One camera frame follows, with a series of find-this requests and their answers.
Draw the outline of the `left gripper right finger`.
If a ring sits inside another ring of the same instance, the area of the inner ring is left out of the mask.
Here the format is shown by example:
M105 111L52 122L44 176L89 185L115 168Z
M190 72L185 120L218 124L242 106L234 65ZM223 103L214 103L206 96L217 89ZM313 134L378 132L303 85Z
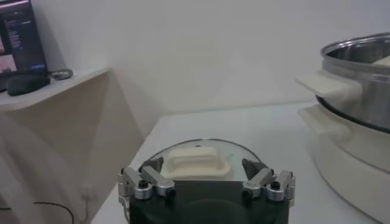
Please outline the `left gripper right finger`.
M243 200L251 203L263 195L272 202L288 201L289 207L295 203L296 177L291 171L282 170L276 174L261 161L242 159L241 161L247 176L243 182Z

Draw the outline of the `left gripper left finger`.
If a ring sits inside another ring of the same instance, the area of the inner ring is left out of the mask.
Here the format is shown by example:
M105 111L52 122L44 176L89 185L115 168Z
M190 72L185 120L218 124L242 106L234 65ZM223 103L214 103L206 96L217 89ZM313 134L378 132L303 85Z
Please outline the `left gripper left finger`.
M148 200L155 192L163 197L168 204L176 196L175 182L160 173L164 159L162 156L149 159L142 163L138 170L131 167L122 168L118 174L118 200L125 211L130 210L130 198Z

